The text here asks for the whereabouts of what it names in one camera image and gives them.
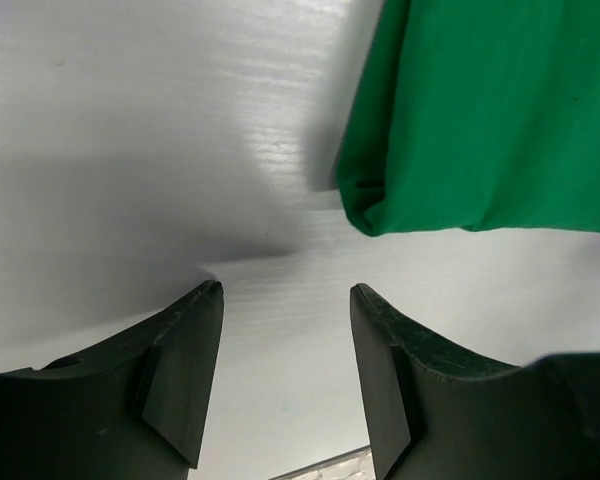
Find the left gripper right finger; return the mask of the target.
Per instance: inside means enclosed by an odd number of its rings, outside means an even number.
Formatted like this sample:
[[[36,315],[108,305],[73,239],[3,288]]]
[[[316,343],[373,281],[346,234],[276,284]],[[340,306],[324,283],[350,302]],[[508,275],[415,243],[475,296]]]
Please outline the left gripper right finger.
[[[600,479],[600,352],[510,365],[365,284],[350,319],[377,478]]]

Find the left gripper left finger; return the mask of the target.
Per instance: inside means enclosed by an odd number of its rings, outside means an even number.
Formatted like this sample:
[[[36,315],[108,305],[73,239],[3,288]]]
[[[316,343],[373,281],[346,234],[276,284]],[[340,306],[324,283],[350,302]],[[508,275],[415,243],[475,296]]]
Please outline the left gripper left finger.
[[[223,325],[206,281],[41,369],[0,373],[0,479],[184,479],[198,466]]]

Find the green t shirt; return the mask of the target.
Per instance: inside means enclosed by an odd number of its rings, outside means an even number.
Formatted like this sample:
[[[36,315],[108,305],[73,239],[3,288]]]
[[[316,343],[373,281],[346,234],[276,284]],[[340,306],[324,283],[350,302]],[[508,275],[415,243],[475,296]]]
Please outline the green t shirt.
[[[337,163],[365,235],[600,233],[600,1],[388,1]]]

